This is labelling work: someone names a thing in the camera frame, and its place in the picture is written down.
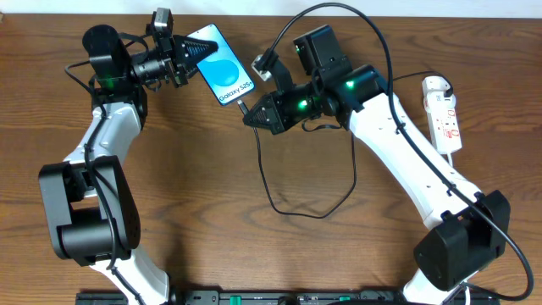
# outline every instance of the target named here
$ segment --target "robotic arm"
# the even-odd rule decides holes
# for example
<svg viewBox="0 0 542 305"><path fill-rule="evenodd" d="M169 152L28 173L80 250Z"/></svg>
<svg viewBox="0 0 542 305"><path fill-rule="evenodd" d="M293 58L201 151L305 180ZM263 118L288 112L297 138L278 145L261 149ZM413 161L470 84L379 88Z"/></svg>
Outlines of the robotic arm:
<svg viewBox="0 0 542 305"><path fill-rule="evenodd" d="M85 33L83 45L96 72L88 87L93 119L77 148L62 163L43 166L39 174L55 253L106 275L130 304L177 302L168 276L139 244L139 215L121 167L145 124L143 86L157 91L163 80L175 87L186 85L197 72L196 64L218 49L216 42L172 35L172 29L171 12L159 8L142 37L119 34L109 25ZM145 36L154 40L150 51ZM128 54L123 38L141 43L146 51ZM94 89L94 80L99 89ZM96 195L98 207L74 205Z"/></svg>
<svg viewBox="0 0 542 305"><path fill-rule="evenodd" d="M268 49L252 67L265 80L273 77L277 91L263 96L243 122L279 134L303 119L335 116L342 127L371 148L401 183L430 229L414 251L420 269L402 294L409 302L443 303L459 284L502 255L505 240L414 152L392 118L386 80L370 65L353 69L330 26L310 31L294 44L311 81L294 85L278 55ZM393 98L403 130L426 158L506 231L508 201L498 191L485 197L454 170L411 122L397 96Z"/></svg>
<svg viewBox="0 0 542 305"><path fill-rule="evenodd" d="M319 4L301 15L324 5L329 3ZM100 297L78 296L76 303L79 300L82 304L87 304L86 300L92 304L187 303L140 245L139 215L121 166L131 142L145 124L147 95L143 86L157 91L162 81L172 81L175 87L186 85L187 79L197 72L196 64L218 48L215 42L173 36L172 29L171 13L159 8L146 29L145 36L152 36L155 43L152 50L144 36L117 33L108 25L91 28L83 38L89 63L96 72L87 88L92 97L93 120L80 144L62 163L43 166L39 182L55 253L106 275L124 293L125 299L118 302L101 299L102 302L98 300ZM146 51L129 55L121 39L141 43ZM308 32L294 43L311 81L295 85L273 48L268 49L252 67L263 79L273 78L277 91L263 96L243 122L279 134L306 118L321 114L335 116L343 128L379 156L414 201L429 229L414 249L419 270L399 296L371 291L293 297L281 293L188 291L184 297L191 305L241 305L243 300L251 305L269 305L275 301L278 305L336 305L355 299L375 300L366 304L446 302L462 282L504 253L505 239L492 230L484 217L506 232L510 217L508 201L498 191L483 195L457 173L411 122L398 98L394 95L390 100L387 94L393 93L385 89L388 84L380 73L370 65L351 67L331 27L325 25ZM99 89L94 89L94 80L99 83ZM455 189L475 202L473 206L441 183L400 134L393 120L395 116L401 118L401 132L410 136ZM74 205L94 196L98 196L98 207L78 209ZM484 217L474 208L483 211Z"/></svg>

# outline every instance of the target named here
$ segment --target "power cord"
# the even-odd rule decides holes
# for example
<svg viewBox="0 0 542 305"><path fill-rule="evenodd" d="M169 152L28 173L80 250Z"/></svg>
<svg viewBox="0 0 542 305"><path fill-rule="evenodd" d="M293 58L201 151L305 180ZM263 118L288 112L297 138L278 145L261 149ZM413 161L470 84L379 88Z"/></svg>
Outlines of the power cord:
<svg viewBox="0 0 542 305"><path fill-rule="evenodd" d="M497 298L497 299L500 299L500 300L522 301L522 300L526 299L533 292L534 275L533 275L533 270L531 269L531 267L530 267L530 265L528 263L528 260L525 257L525 255L523 254L522 250L519 248L519 246L516 244L516 242L506 232L504 232L501 228L499 228L499 226L496 225L493 222L493 220L491 220L474 202L472 202L467 196L465 196L463 193L461 193L459 190L457 190L456 185L451 183L442 173L440 173L440 171L423 154L423 152L419 149L419 147L416 145L416 143L412 140L412 138L408 135L407 131L405 130L405 124L401 122L401 120L399 119L399 116L397 115L397 112L395 111L395 103L394 103L394 98L393 98L393 80L394 80L394 78L393 78L393 69L392 69L392 64L391 64L390 50L388 48L388 44L387 44L384 36L380 32L379 28L373 23L373 21L371 21L364 13L362 13L361 11L359 11L356 8L353 8L353 7L349 6L349 5L346 5L346 4L343 4L343 3L320 3L320 4L312 6L311 8L305 9L304 11L302 11L301 13L296 15L294 18L292 18L288 22L288 24L286 24L286 26L282 29L282 31L279 33L279 35L277 36L277 38L273 42L273 45L269 49L269 51L272 52L275 49L275 47L279 43L282 36L301 17L303 17L307 13L312 12L315 9L326 8L326 7L337 7L337 8L347 9L347 10L353 12L354 14L357 14L359 17L361 17L363 20L365 20L365 22L367 22L367 24L369 26L371 26L371 28L374 30L374 33L378 36L378 38L379 38L379 40L380 40L380 42L382 44L382 48L384 49L384 54L385 54L385 57L386 57L387 71L388 71L388 86L387 86L386 93L388 95L388 102L390 104L391 116L392 116L392 119L395 122L395 125L397 126L397 130L403 135L403 137L405 138L406 142L410 145L412 150L414 150L414 152L433 171L433 173L437 177L439 177L439 179L442 181L442 183L444 185L446 185L446 187L448 187L449 191L451 191L454 195L456 195L458 198L463 200L476 214L478 214L478 216L480 216L485 222L487 222L488 225L493 228L493 230L495 230L497 233L499 233L506 240L506 242L510 245L512 250L516 253L517 257L521 261L522 266L523 266L523 268L525 270L525 274L527 275L527 287L526 287L525 291L522 294L517 295L517 296L502 295L500 293L489 291L487 289L478 287L478 286L476 286L474 284L471 284L471 283L462 283L461 285L465 286L465 287L469 287L469 288L471 288L471 289L473 289L475 291L481 291L483 293L486 293L490 297Z"/></svg>
<svg viewBox="0 0 542 305"><path fill-rule="evenodd" d="M241 100L237 101L237 104L239 105L239 109L241 110L241 112L246 115L248 114L248 108L246 107L245 103L242 102ZM311 131L315 131L315 130L321 130L321 129L326 129L326 128L330 128L330 129L334 129L333 127L330 127L330 126L334 126L334 125L320 125L316 128L314 128L313 130L306 130L306 128L304 127L304 124L305 122L303 122L303 130L306 131L306 132L311 132ZM352 134L352 137L351 137L351 151L352 151L352 168L354 169L354 181L352 182L352 186L350 188L350 190L348 190L348 192L346 193L346 195L344 195L342 197L342 199L339 201L339 203L337 203L333 208L331 208L327 213L323 214L323 215L311 215L311 214L306 214L306 213L295 213L295 212L284 212L284 211L281 211L279 210L275 205L274 205L274 202L273 202L273 198L271 197L271 194L269 193L269 187L268 187L268 182L265 180L265 174L263 173L263 166L262 166L262 147L261 147L261 144L260 144L260 136L258 135L257 133L257 128L253 128L254 130L254 136L256 137L256 146L257 146L257 164L260 168L260 174L262 175L262 182L263 182L263 187L265 188L265 192L267 193L268 195L268 199L269 199L269 203L271 204L271 208L273 208L273 210L275 212L277 212L278 214L281 214L281 215L286 215L286 216L300 216L300 217L307 217L307 218L311 218L311 219L325 219L327 218L328 216L330 216L337 208L340 207L340 205L346 201L346 199L348 199L348 197L350 196L350 194L352 194L352 192L354 191L354 189L356 188L356 183L357 183L357 170L356 170L356 150L355 150L355 142L354 142L354 135Z"/></svg>

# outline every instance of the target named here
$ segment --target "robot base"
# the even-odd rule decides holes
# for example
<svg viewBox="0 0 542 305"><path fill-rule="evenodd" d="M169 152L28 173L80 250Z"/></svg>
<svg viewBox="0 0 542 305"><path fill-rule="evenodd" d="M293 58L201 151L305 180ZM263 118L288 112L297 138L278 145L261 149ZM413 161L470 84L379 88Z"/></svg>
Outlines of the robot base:
<svg viewBox="0 0 542 305"><path fill-rule="evenodd" d="M218 292L186 291L182 305L328 305L334 302L359 300L367 305L413 304L405 302L398 291L364 290L360 292ZM447 305L465 304L465 295L458 294ZM471 292L472 305L500 305L499 300ZM78 293L75 305L128 305L122 293Z"/></svg>

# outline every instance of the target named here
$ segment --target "black cable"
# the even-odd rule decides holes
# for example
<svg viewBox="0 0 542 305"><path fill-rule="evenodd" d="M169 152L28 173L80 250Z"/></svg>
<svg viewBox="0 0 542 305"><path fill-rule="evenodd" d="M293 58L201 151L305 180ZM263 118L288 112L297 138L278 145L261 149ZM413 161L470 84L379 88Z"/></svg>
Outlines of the black cable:
<svg viewBox="0 0 542 305"><path fill-rule="evenodd" d="M313 131L316 131L316 130L322 130L322 129L333 129L333 130L338 130L338 129L341 129L342 127L338 126L338 125L333 125L333 124L321 124L321 125L318 125L314 128L312 128L311 130L308 129L305 124L310 121L310 120L315 120L314 118L308 118L308 119L304 119L303 122L301 123L301 128L303 129L303 131L305 132L313 132Z"/></svg>
<svg viewBox="0 0 542 305"><path fill-rule="evenodd" d="M89 94L92 94L91 92L91 88L89 88L89 86L85 85L82 81L80 81L77 77L75 77L75 75L71 74L71 72L69 72L70 69L72 68L75 68L75 67L80 67L82 65L85 65L85 64L90 64L90 60L87 60L87 61L84 61L84 62L80 62L80 63L77 63L77 64L69 64L67 66L64 67L64 72L66 72L66 74L72 79L72 80L75 80L79 85L81 85L83 88L85 88L85 90L87 92L89 92Z"/></svg>
<svg viewBox="0 0 542 305"><path fill-rule="evenodd" d="M352 134L351 145L352 145L352 164L353 164L352 166L353 166L353 169L354 169L354 182L352 183L352 187L350 188L350 190L348 190L346 195L339 201L339 203L337 203L327 213L325 213L324 215L320 215L320 216L305 214L305 213L283 212L283 211L277 209L277 207L275 207L275 205L274 205L273 198L271 198L271 194L269 193L268 182L265 180L265 174L263 173L262 148L260 146L260 137L257 134L257 129L256 128L254 128L254 136L256 137L257 163L258 163L258 165L260 167L260 174L262 175L263 187L265 188L265 192L268 194L268 199L269 199L269 203L271 203L271 208L273 208L273 210L275 212L277 212L278 214L287 215L287 216L308 217L308 218L312 218L312 219L324 219L324 218L330 216L337 208L339 208L340 205L350 196L350 194L352 194L352 192L356 188L356 183L357 183L356 151L355 151L355 147L354 147L354 135Z"/></svg>
<svg viewBox="0 0 542 305"><path fill-rule="evenodd" d="M426 75L426 74L431 74L431 75L437 75L437 76L440 76L442 77L447 83L448 85L450 86L450 88L448 88L446 91L445 91L445 97L451 97L452 94L454 94L454 87L453 85L451 84L451 81L449 81L446 76L444 76L442 73L440 72L437 72L437 71L434 71L434 70L427 70L427 71L420 71L420 72L415 72L415 73L411 73L411 74L407 74L407 75L401 75L401 76L398 76L396 77L395 79L393 79L393 81L398 81L398 80L402 80L402 79L406 79L407 77L412 77L412 76L416 76L416 75Z"/></svg>
<svg viewBox="0 0 542 305"><path fill-rule="evenodd" d="M94 75L89 81L89 89L91 91L93 102L96 101L96 92L94 90L95 79L96 79L96 76ZM91 150L94 145L94 141L96 140L96 137L98 135L98 132L102 128L103 123L105 123L105 120L108 118L108 114L105 110L105 107L103 107L103 104L100 103L99 107L102 110L102 115L100 116L100 120L98 121L96 128L94 128L94 130L91 133L91 136L89 136L88 141L85 144L85 166L86 166L86 171L88 172L88 176L91 179L92 184L94 185L94 189L96 190L96 194L98 195L98 198L102 202L103 210L105 211L105 214L108 218L109 229L111 230L111 242L112 242L111 260L109 262L109 266L107 266L106 268L106 270L110 270L115 265L115 262L117 261L118 231L116 230L116 227L115 227L113 214L111 213L111 208L109 207L108 200L103 194L103 190L100 187L100 184L98 183L98 180L96 178L96 172L94 171L94 164L91 164L91 158L90 158Z"/></svg>
<svg viewBox="0 0 542 305"><path fill-rule="evenodd" d="M488 290L486 290L484 288L478 287L478 286L473 285L473 284L465 283L465 285L468 286L471 289L474 289L476 291L485 292L488 295L490 295L491 297L498 298L498 299L505 300L505 301L522 301L522 300L526 299L531 294L531 292L533 291L533 288L534 288L534 275L533 275L533 270L531 269L527 258L525 257L525 255L523 254L523 252L521 251L519 246L516 244L516 242L506 232L501 230L501 228L499 228L499 226L496 225L493 222L493 220L491 220L482 210L480 210L474 204L474 202L472 202L467 196L463 195L459 190L457 190L456 186L453 183L451 183L442 173L440 173L440 171L431 163L431 161L423 154L423 152L419 149L419 147L416 145L416 143L408 135L407 131L405 130L405 124L402 123L399 120L397 112L395 111L395 102L394 102L394 98L393 98L393 80L394 79L393 79L393 69L392 69L392 64L391 64L390 50L388 48L388 44L387 44L384 36L380 32L379 28L373 23L373 21L371 21L364 13L360 12L356 8L353 8L353 7L349 6L349 5L346 5L346 4L343 4L343 3L320 3L318 5L312 6L311 8L305 9L304 11L302 11L301 13L296 15L294 18L292 18L290 20L290 22L288 22L288 24L286 24L284 29L279 33L279 35L277 36L277 38L273 42L273 45L271 46L269 51L273 51L275 49L275 47L279 43L282 36L286 33L286 31L291 27L291 25L294 22L296 22L298 19L300 19L305 14L310 13L315 9L324 8L324 7L338 7L338 8L347 9L347 10L357 14L359 17L361 17L363 20L365 20L365 22L367 22L367 24L369 24L369 26L371 26L371 28L374 30L375 34L378 36L378 38L380 40L380 43L382 44L382 48L384 49L384 54L385 54L385 57L386 57L387 71L388 71L388 86L387 86L386 93L388 95L388 102L389 102L389 105L390 105L391 117L393 118L393 120L395 122L395 125L397 126L397 130L403 135L403 137L405 138L406 142L410 145L412 150L414 150L414 152L423 160L423 162L425 164L427 164L427 166L433 171L433 173L437 177L439 177L439 179L442 181L442 183L444 185L446 185L446 187L448 187L448 189L452 193L454 193L458 198L463 200L474 212L476 212L476 214L478 214L484 221L486 221L494 230L497 231L497 233L499 233L506 240L506 242L510 245L512 250L514 250L517 257L521 261L522 266L525 269L525 273L527 275L527 287L526 287L525 291L522 294L518 295L518 296L512 296L512 297L511 296L501 295L501 294L493 292L493 291L488 291Z"/></svg>
<svg viewBox="0 0 542 305"><path fill-rule="evenodd" d="M117 278L117 280L119 280L120 284L122 284L122 286L124 286L124 288L126 288L127 291L129 291L131 294L134 295L139 305L146 305L145 301L143 301L143 298L141 297L141 294L138 293L136 289L134 289L134 287L132 287L130 283L126 281L126 279L120 274L120 272L117 271L116 267L113 267L111 269L111 273Z"/></svg>
<svg viewBox="0 0 542 305"><path fill-rule="evenodd" d="M145 34L145 35L138 36L138 37L141 38L141 39L145 39L145 38L149 37L150 35L151 35L151 34ZM126 43L126 44L124 45L125 47L129 47L129 46L131 46L131 45L133 45L134 43L137 42L137 41L132 40L131 38L128 38L128 37L126 37L126 39L130 39L130 42Z"/></svg>

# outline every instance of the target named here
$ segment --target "black cable tie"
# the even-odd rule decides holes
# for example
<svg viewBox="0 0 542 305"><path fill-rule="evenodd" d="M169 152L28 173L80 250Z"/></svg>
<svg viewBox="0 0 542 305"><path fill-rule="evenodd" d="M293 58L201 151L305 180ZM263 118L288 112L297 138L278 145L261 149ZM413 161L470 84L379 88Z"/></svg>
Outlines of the black cable tie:
<svg viewBox="0 0 542 305"><path fill-rule="evenodd" d="M400 123L399 126L397 126L397 129L395 129L395 134L399 135L399 130L405 130L406 125L407 124L405 124L405 123Z"/></svg>
<svg viewBox="0 0 542 305"><path fill-rule="evenodd" d="M451 197L451 190L455 190L456 188L457 186L452 183L450 186L448 186L448 191L446 191L446 194L448 194L448 196Z"/></svg>

